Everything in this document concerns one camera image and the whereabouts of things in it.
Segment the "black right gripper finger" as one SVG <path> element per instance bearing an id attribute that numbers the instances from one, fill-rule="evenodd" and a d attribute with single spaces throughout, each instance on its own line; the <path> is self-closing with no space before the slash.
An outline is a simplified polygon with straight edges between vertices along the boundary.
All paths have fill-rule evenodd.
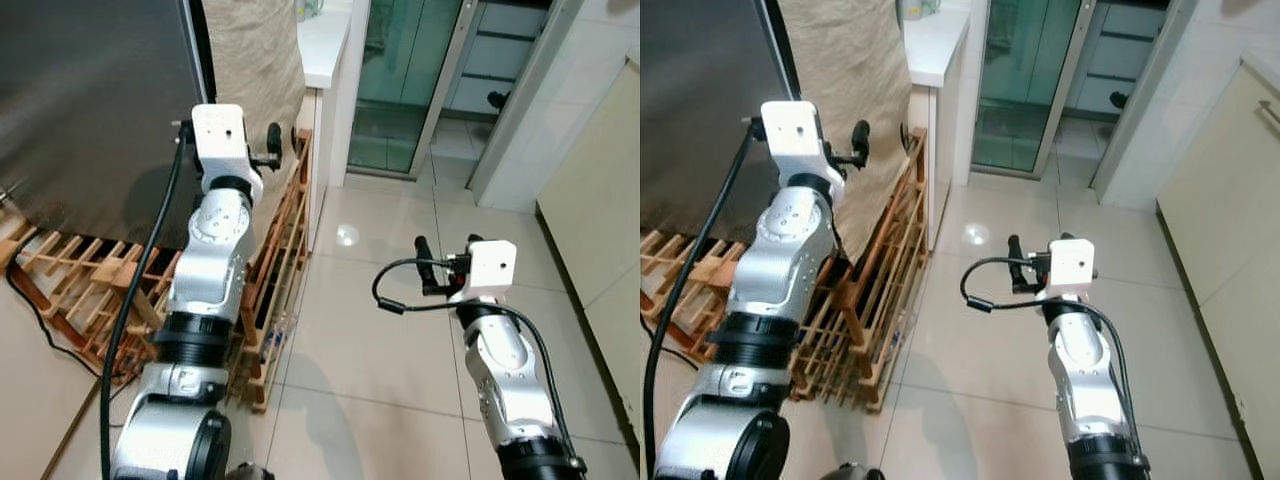
<path id="1" fill-rule="evenodd" d="M 1009 274 L 1011 278 L 1011 291 L 1012 293 L 1030 293 L 1030 283 L 1025 276 L 1025 257 L 1020 244 L 1019 236 L 1010 236 L 1007 238 L 1007 256 L 1011 259 L 1009 264 Z"/>
<path id="2" fill-rule="evenodd" d="M 416 269 L 422 285 L 422 293 L 436 293 L 440 287 L 434 271 L 435 264 L 430 244 L 425 236 L 416 237 Z"/>

